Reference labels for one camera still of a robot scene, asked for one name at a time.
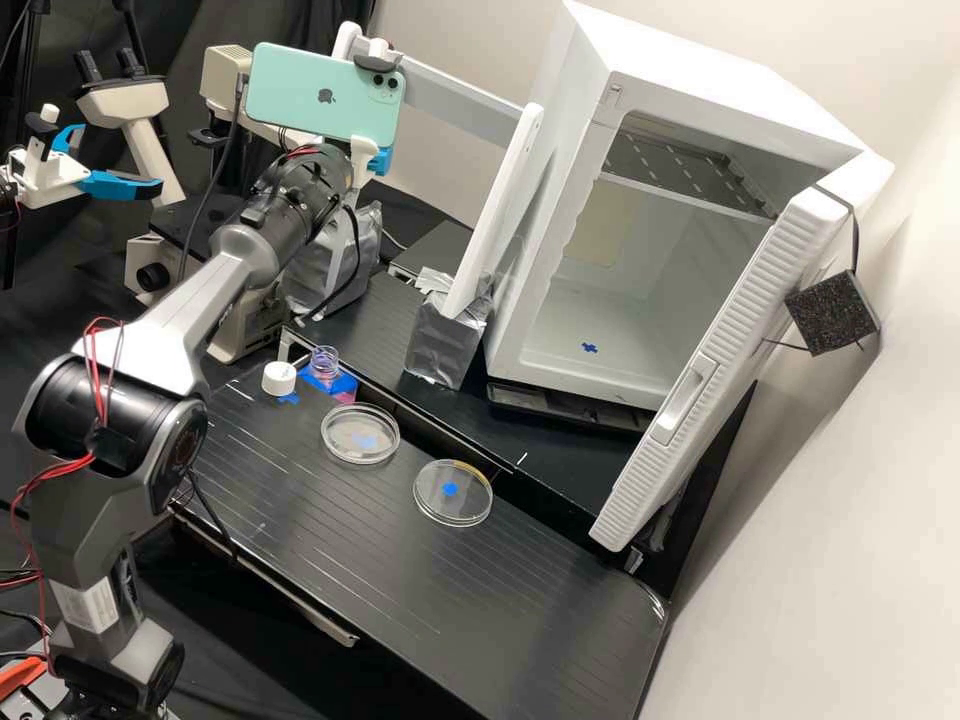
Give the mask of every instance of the open door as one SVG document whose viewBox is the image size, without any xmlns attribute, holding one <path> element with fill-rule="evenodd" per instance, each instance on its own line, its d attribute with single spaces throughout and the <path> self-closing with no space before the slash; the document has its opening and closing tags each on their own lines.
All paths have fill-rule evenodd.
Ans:
<svg viewBox="0 0 960 720">
<path fill-rule="evenodd" d="M 893 172 L 865 151 L 820 181 L 862 218 Z M 809 187 L 794 196 L 767 230 L 709 329 L 687 360 L 630 460 L 624 466 L 590 536 L 621 550 L 657 509 L 677 492 L 756 378 L 789 325 L 783 299 L 808 284 L 817 262 L 843 229 L 847 209 Z"/>
</svg>

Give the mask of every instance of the smartphone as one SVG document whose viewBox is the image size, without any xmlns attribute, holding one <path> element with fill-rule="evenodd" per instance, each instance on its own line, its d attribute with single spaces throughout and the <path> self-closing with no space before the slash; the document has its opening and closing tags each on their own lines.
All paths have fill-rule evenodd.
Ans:
<svg viewBox="0 0 960 720">
<path fill-rule="evenodd" d="M 396 70 L 260 43 L 253 50 L 245 110 L 253 120 L 338 140 L 351 135 L 389 147 L 406 87 Z"/>
</svg>

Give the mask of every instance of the gray robot arm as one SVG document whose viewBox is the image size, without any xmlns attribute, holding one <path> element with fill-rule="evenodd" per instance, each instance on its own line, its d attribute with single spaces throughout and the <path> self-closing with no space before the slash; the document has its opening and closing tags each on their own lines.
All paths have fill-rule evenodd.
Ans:
<svg viewBox="0 0 960 720">
<path fill-rule="evenodd" d="M 30 495 L 34 550 L 64 619 L 50 642 L 72 690 L 62 717 L 98 717 L 97 707 L 157 716 L 183 647 L 140 609 L 130 540 L 164 511 L 203 442 L 209 385 L 199 358 L 220 322 L 243 292 L 276 278 L 352 185 L 349 160 L 331 145 L 275 163 L 211 236 L 214 255 L 197 273 L 122 335 L 99 332 L 100 359 L 120 345 L 108 427 L 95 421 L 82 340 L 30 387 L 14 431 L 37 467 L 95 457 Z"/>
</svg>

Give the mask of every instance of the red wire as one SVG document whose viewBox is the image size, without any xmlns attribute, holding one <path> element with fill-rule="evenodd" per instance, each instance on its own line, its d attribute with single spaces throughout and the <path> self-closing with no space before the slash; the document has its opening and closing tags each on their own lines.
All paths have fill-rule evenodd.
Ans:
<svg viewBox="0 0 960 720">
<path fill-rule="evenodd" d="M 17 206 L 17 213 L 18 213 L 17 222 L 19 223 L 20 221 L 19 205 Z M 102 394 L 103 388 L 100 382 L 100 364 L 97 362 L 97 345 L 96 345 L 96 334 L 100 330 L 105 329 L 105 328 L 99 327 L 100 323 L 103 323 L 103 322 L 111 322 L 120 328 L 123 327 L 122 322 L 114 320 L 113 318 L 109 318 L 105 316 L 99 316 L 94 318 L 87 325 L 87 327 L 84 329 L 84 332 L 83 332 L 83 350 L 84 350 L 83 354 L 84 354 L 84 363 L 86 365 L 87 372 L 91 378 L 91 384 L 92 384 L 91 390 L 93 391 L 93 395 L 94 395 L 93 399 L 94 399 L 94 406 L 96 408 L 96 413 L 97 413 L 97 420 L 103 426 L 106 426 L 107 406 L 105 404 L 103 394 Z M 88 338 L 90 340 L 89 352 L 87 352 Z M 110 387 L 113 383 L 113 370 L 114 370 L 113 365 L 115 364 L 116 364 L 115 362 L 111 364 L 110 374 L 107 378 L 108 393 L 110 392 Z M 16 580 L 7 580 L 7 581 L 0 582 L 0 590 L 7 590 L 7 589 L 16 588 L 16 587 L 22 587 L 24 585 L 28 585 L 32 582 L 36 582 L 39 580 L 40 581 L 39 582 L 40 619 L 43 621 L 44 625 L 46 625 L 46 621 L 47 621 L 47 617 L 46 617 L 47 616 L 47 597 L 46 597 L 46 583 L 43 582 L 44 580 L 43 569 L 40 567 L 40 562 L 38 561 L 37 555 L 33 549 L 33 543 L 31 543 L 29 539 L 27 539 L 24 536 L 23 532 L 21 531 L 20 523 L 17 521 L 17 508 L 30 495 L 30 493 L 36 490 L 43 483 L 47 482 L 48 480 L 53 480 L 54 478 L 60 478 L 60 477 L 64 477 L 65 475 L 70 475 L 71 473 L 75 473 L 78 470 L 90 465 L 90 463 L 92 463 L 94 459 L 95 458 L 93 456 L 93 453 L 88 452 L 86 455 L 80 458 L 77 458 L 76 460 L 69 460 L 66 462 L 57 463 L 56 465 L 51 465 L 50 467 L 46 468 L 45 470 L 41 471 L 40 473 L 35 475 L 33 478 L 31 478 L 30 482 L 28 482 L 26 485 L 19 488 L 16 497 L 14 497 L 13 501 L 10 503 L 10 525 L 13 528 L 13 532 L 16 535 L 17 540 L 23 546 L 24 550 L 26 550 L 29 565 L 34 572 L 30 575 L 27 575 L 26 577 L 17 578 Z M 50 641 L 45 629 L 42 630 L 42 638 L 43 638 L 43 653 L 44 655 L 47 656 L 47 668 L 49 670 L 51 667 L 50 666 Z"/>
<path fill-rule="evenodd" d="M 14 200 L 13 204 L 17 208 L 17 219 L 16 221 L 14 221 L 13 225 L 7 225 L 7 227 L 5 228 L 0 228 L 0 232 L 7 232 L 8 230 L 13 230 L 17 225 L 20 224 L 20 221 L 23 220 L 23 211 L 20 209 L 20 203 Z"/>
</svg>

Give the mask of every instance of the petri dish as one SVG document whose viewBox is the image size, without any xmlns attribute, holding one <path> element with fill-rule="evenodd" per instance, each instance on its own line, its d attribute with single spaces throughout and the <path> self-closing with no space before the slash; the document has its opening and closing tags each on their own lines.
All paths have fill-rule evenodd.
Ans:
<svg viewBox="0 0 960 720">
<path fill-rule="evenodd" d="M 434 460 L 413 482 L 413 497 L 424 515 L 451 527 L 483 522 L 493 506 L 493 489 L 483 473 L 459 460 Z"/>
<path fill-rule="evenodd" d="M 334 456 L 354 465 L 383 462 L 400 447 L 397 421 L 366 403 L 335 407 L 324 416 L 320 435 Z"/>
</svg>

